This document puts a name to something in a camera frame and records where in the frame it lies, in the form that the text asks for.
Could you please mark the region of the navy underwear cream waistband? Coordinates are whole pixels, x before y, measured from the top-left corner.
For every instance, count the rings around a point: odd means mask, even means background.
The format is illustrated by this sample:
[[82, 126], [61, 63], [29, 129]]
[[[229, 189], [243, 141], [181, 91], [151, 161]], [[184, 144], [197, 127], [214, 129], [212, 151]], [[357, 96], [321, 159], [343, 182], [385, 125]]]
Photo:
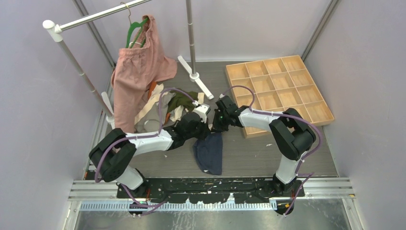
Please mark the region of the navy underwear cream waistband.
[[204, 140], [196, 140], [192, 150], [197, 166], [203, 173], [210, 175], [222, 174], [222, 133], [211, 133]]

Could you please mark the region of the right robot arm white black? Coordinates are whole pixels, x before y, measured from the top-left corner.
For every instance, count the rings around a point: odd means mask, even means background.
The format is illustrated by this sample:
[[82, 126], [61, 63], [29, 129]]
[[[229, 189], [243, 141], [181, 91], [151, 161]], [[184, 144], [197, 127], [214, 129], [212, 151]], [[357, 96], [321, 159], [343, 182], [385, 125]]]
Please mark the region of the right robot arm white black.
[[216, 101], [214, 132], [226, 132], [229, 126], [253, 127], [271, 132], [282, 154], [278, 170], [273, 176], [273, 189], [286, 196], [293, 189], [298, 168], [304, 158], [313, 152], [312, 145], [321, 138], [318, 129], [304, 120], [294, 108], [284, 112], [267, 112], [249, 106], [238, 107], [229, 97]]

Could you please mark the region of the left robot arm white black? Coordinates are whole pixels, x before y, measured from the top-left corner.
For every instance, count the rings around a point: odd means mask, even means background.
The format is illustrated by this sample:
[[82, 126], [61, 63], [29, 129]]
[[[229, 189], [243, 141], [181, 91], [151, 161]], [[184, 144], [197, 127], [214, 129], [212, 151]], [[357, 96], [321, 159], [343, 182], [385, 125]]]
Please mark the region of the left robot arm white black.
[[205, 114], [193, 111], [160, 132], [132, 134], [113, 129], [89, 153], [96, 167], [95, 182], [116, 181], [126, 186], [134, 197], [143, 197], [147, 193], [146, 180], [139, 170], [129, 166], [132, 158], [177, 149], [191, 138], [204, 139], [210, 132], [207, 120]]

